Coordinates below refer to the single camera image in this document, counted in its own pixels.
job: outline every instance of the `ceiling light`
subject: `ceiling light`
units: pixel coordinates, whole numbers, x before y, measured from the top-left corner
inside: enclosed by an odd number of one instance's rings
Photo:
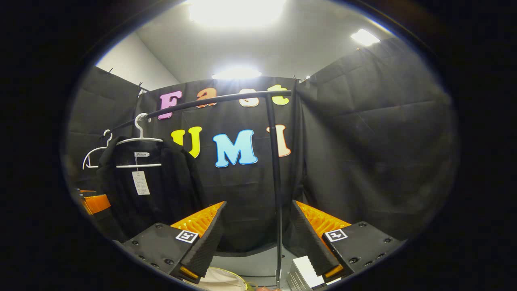
[[[190,0],[190,20],[208,26],[263,26],[278,18],[285,0]]]
[[[213,79],[236,79],[236,78],[255,78],[260,77],[262,72],[244,68],[244,67],[234,67],[228,69],[226,71],[220,72],[218,74],[212,75]]]
[[[365,31],[364,29],[360,29],[358,32],[354,33],[351,38],[355,41],[361,43],[364,46],[369,46],[374,42],[379,42],[380,40],[373,36],[373,34]]]

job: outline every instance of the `white ceiling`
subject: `white ceiling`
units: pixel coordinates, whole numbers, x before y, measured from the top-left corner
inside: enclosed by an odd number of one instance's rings
[[[360,47],[350,38],[360,28],[381,40],[393,37],[327,0],[286,0],[279,19],[256,28],[202,25],[189,20],[188,4],[180,4],[136,33],[179,82],[189,82],[235,65],[253,67],[262,76],[304,79]]]

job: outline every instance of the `clothes hanger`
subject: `clothes hanger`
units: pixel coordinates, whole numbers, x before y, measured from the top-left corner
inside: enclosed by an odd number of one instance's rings
[[[159,139],[159,138],[150,138],[150,137],[144,137],[144,129],[138,124],[138,121],[140,121],[140,118],[142,118],[143,116],[147,115],[147,113],[140,113],[136,116],[136,118],[134,119],[134,125],[138,128],[138,130],[140,131],[140,137],[136,137],[136,138],[129,138],[129,139],[125,139],[123,141],[119,141],[117,143],[117,146],[119,144],[122,144],[122,143],[125,143],[125,142],[131,142],[131,141],[142,141],[142,140],[147,140],[147,141],[160,141],[160,142],[163,142],[162,139]],[[147,164],[147,165],[122,165],[122,166],[117,166],[117,168],[147,168],[147,167],[160,167],[161,164]]]
[[[105,136],[107,132],[109,132],[110,130],[109,129],[106,129],[104,131],[104,134],[102,134],[102,136]],[[110,140],[113,138],[113,134],[110,134],[110,138],[108,139],[108,141],[106,142],[106,146],[105,147],[100,147],[100,148],[96,148],[96,149],[93,149],[91,150],[89,153],[86,154],[86,157],[84,157],[84,160],[83,160],[83,170],[84,170],[84,164],[86,163],[86,159],[88,159],[88,165],[86,165],[87,168],[98,168],[99,166],[92,166],[91,162],[90,162],[90,154],[95,152],[95,151],[98,151],[98,150],[104,150],[105,148],[108,147],[108,144],[110,144]]]

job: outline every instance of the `clothes rack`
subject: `clothes rack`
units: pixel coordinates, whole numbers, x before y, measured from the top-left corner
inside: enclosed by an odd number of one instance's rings
[[[278,157],[278,142],[277,142],[277,129],[275,123],[275,111],[273,109],[273,96],[291,96],[291,90],[286,91],[258,91],[258,92],[250,92],[250,93],[238,93],[238,94],[229,94],[222,95],[208,99],[199,99],[196,101],[190,101],[183,104],[178,104],[175,106],[171,106],[168,108],[160,109],[151,113],[148,113],[144,116],[138,116],[135,119],[145,120],[153,117],[157,117],[162,114],[183,110],[186,108],[191,108],[200,105],[206,105],[210,103],[218,103],[225,101],[232,101],[244,98],[264,98],[266,100],[266,111],[267,111],[267,119],[269,123],[269,134],[271,137],[271,156],[272,156],[272,166],[273,166],[273,186],[275,189],[275,208],[276,208],[276,216],[277,216],[277,272],[276,272],[276,281],[277,288],[280,288],[280,274],[282,272],[282,197],[281,197],[281,185],[280,185],[280,161]],[[119,126],[114,127],[112,130],[108,131],[106,134],[112,133],[114,130],[127,127],[133,125],[135,119],[125,122]]]

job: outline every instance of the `orange letter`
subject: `orange letter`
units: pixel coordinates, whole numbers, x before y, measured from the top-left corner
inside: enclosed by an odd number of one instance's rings
[[[217,96],[217,91],[215,88],[206,88],[206,89],[203,89],[201,91],[199,91],[199,93],[197,94],[197,99],[198,100],[202,100],[202,99],[208,99],[208,98],[213,98],[213,97],[216,97]],[[210,104],[205,104],[205,105],[199,105],[199,106],[196,106],[198,108],[203,108],[207,105],[209,106],[214,106],[216,103],[210,103]]]

